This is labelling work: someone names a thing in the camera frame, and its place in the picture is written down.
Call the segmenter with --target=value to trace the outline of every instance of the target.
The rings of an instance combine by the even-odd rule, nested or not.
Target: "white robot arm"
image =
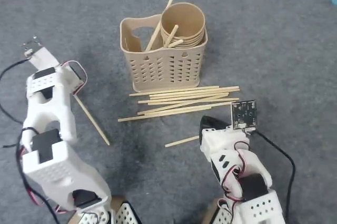
[[[84,82],[68,64],[60,64],[37,38],[25,44],[27,57],[38,71],[27,79],[28,112],[23,128],[23,172],[65,210],[77,210],[84,223],[115,223],[111,192],[100,174],[84,163],[71,144],[77,141],[70,97]],[[60,123],[60,131],[46,127]]]
[[[238,102],[236,105],[242,104],[244,108],[252,108],[249,102]],[[232,125],[216,125],[213,128],[209,123],[201,126],[200,149],[224,190],[224,197],[218,201],[218,211],[211,223],[285,224],[277,194],[271,189],[272,178],[256,154],[249,150],[246,132],[255,130],[256,121],[254,125],[240,126],[240,119],[235,120],[233,110],[232,107]]]

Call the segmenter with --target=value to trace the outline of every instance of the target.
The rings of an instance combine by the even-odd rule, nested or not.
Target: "perforated basket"
[[[142,92],[198,86],[207,32],[200,45],[193,48],[160,48],[163,40],[159,34],[152,50],[142,52],[140,39],[132,31],[140,27],[155,28],[160,17],[154,15],[121,21],[121,49],[130,68],[133,89]]]

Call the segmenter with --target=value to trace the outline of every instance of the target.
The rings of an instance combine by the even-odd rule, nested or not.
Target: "carpet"
[[[222,190],[198,141],[164,148],[198,134],[202,115],[230,120],[228,106],[208,111],[118,123],[136,104],[119,45],[125,17],[160,13],[167,0],[0,0],[1,70],[21,60],[20,45],[37,35],[59,61],[79,60],[88,84],[79,97],[111,141],[103,142],[73,103],[78,155],[94,166],[113,195],[125,195],[143,223],[200,223]],[[337,223],[337,7],[329,0],[176,0],[198,5],[209,35],[201,86],[241,87],[234,96],[257,100],[259,130],[293,157],[297,174],[290,223]],[[23,64],[0,83],[0,100],[22,120]],[[20,127],[0,114],[1,143],[14,143]],[[289,161],[257,136],[252,150],[273,178],[282,207]],[[53,223],[35,207],[16,170],[14,149],[0,150],[1,223]],[[60,215],[66,223],[69,215]]]

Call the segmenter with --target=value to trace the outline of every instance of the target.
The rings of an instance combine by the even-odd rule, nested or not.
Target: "wooden stick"
[[[237,90],[239,89],[239,86],[233,86],[233,87],[222,87],[217,88],[217,91],[230,91],[230,90]],[[191,93],[203,93],[203,92],[209,92],[208,89],[201,89],[201,90],[190,90],[190,91],[179,91],[179,92],[172,92],[172,93],[159,93],[159,94],[150,94],[151,98],[157,97],[157,96],[167,96],[167,95],[181,95],[181,94],[191,94]]]
[[[177,40],[177,41],[172,42],[171,44],[169,44],[168,47],[172,48],[172,47],[178,46],[179,44],[181,44],[183,42],[184,42],[184,40]]]
[[[223,101],[237,101],[237,100],[239,100],[239,98],[213,99],[213,100],[209,100],[209,101],[205,101],[205,102],[223,102]],[[148,105],[180,104],[182,102],[185,102],[185,101],[177,100],[177,101],[167,101],[167,102],[150,102],[150,103],[148,103]]]
[[[169,8],[170,5],[172,4],[172,2],[173,2],[173,0],[168,0],[168,3],[167,3],[167,5],[166,5],[166,8],[165,8],[165,9]],[[148,45],[147,45],[147,47],[146,47],[146,49],[145,49],[145,52],[148,52],[148,51],[151,50],[152,45],[153,45],[155,39],[157,38],[157,35],[158,35],[159,31],[160,31],[160,20],[159,20],[159,22],[158,22],[158,24],[157,24],[157,26],[156,26],[156,28],[155,28],[155,30],[154,30],[152,36],[151,36],[150,41],[148,42]]]
[[[175,33],[177,32],[178,28],[179,28],[178,25],[174,25],[170,35],[167,37],[167,39],[164,43],[164,48],[167,48],[169,46],[169,44],[171,43],[171,40],[174,37]]]
[[[172,147],[172,146],[175,146],[175,145],[178,145],[178,144],[181,144],[181,143],[185,143],[185,142],[189,142],[189,141],[194,141],[196,139],[199,139],[199,135],[198,136],[193,136],[193,137],[190,137],[190,138],[187,138],[187,139],[184,139],[184,140],[171,142],[169,144],[165,144],[165,147],[166,148]]]
[[[231,103],[232,102],[223,102],[223,103],[214,103],[214,104],[195,105],[195,106],[188,106],[188,107],[177,108],[177,109],[169,109],[169,110],[158,111],[158,112],[146,112],[145,115],[162,114],[162,113],[165,113],[165,112],[189,111],[189,110],[193,110],[193,109],[208,108],[208,107],[212,108],[214,106],[228,105],[228,104],[231,104]]]
[[[180,114],[180,113],[197,112],[197,111],[208,110],[208,109],[210,109],[210,108],[211,108],[211,107],[205,107],[205,108],[198,108],[198,109],[190,109],[190,110],[188,110],[188,111],[163,112],[163,113],[158,113],[158,114],[150,114],[150,115],[136,116],[136,117],[131,117],[131,118],[118,119],[118,122],[131,121],[131,120],[149,119],[149,118],[154,118],[154,117],[162,117],[162,116],[175,115],[175,114]]]
[[[200,103],[200,102],[211,100],[211,99],[220,99],[220,98],[223,98],[224,96],[225,96],[224,94],[217,95],[217,96],[210,96],[208,98],[203,98],[203,99],[198,99],[198,100],[191,100],[191,101],[187,101],[187,102],[180,103],[180,104],[172,104],[172,105],[168,105],[168,106],[164,106],[164,107],[160,107],[160,108],[150,109],[150,110],[147,110],[147,111],[137,112],[137,114],[141,115],[141,114],[145,114],[145,113],[149,113],[149,112],[158,112],[158,111],[163,111],[163,110],[178,108],[178,107],[181,107],[181,106],[195,104],[195,103]]]
[[[79,99],[79,97],[77,95],[74,95],[74,98],[76,99],[76,101],[78,102],[78,104],[80,105],[80,107],[82,108],[82,110],[84,111],[84,113],[87,115],[87,117],[89,118],[89,120],[91,121],[91,123],[93,123],[94,127],[96,128],[96,130],[98,131],[98,133],[100,134],[100,136],[103,138],[103,140],[105,141],[105,143],[108,144],[108,145],[110,145],[110,142],[107,139],[107,137],[105,136],[105,134],[103,133],[102,129],[100,128],[100,126],[98,126],[98,124],[96,123],[96,121],[94,120],[94,118],[91,116],[91,114],[89,113],[88,109],[84,106],[84,104],[82,103],[82,101]]]
[[[208,96],[214,96],[217,95],[218,93],[215,94],[200,94],[200,95],[193,95],[193,96],[179,96],[177,98],[168,98],[168,99],[150,99],[150,100],[139,100],[138,104],[147,104],[147,103],[157,103],[157,102],[165,102],[165,101],[176,101],[176,100],[181,100],[181,101],[185,101],[188,99],[198,99],[198,98],[206,98]]]
[[[204,86],[204,87],[174,89],[174,90],[166,90],[166,91],[147,91],[147,92],[132,93],[132,94],[129,94],[129,96],[145,96],[145,95],[159,94],[159,93],[171,93],[171,92],[194,91],[194,90],[208,90],[208,89],[218,89],[218,88],[219,88],[219,86]]]
[[[229,92],[234,92],[234,91],[240,91],[240,89],[232,89],[232,90],[210,90],[207,92],[203,92],[203,93],[187,93],[187,94],[174,94],[174,95],[167,95],[167,96],[151,96],[150,95],[150,100],[157,100],[158,102],[165,98],[165,99],[169,99],[169,98],[179,98],[182,96],[193,96],[195,94],[213,94],[213,95],[217,95],[217,94],[221,94],[221,93],[229,93]]]

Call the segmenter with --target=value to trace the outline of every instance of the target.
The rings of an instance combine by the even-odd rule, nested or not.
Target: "basket handle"
[[[160,21],[161,14],[153,15],[150,17],[143,17],[143,18],[132,18],[127,17],[122,20],[121,25],[123,22],[130,28],[131,30],[135,30],[140,27],[153,27],[155,28]]]

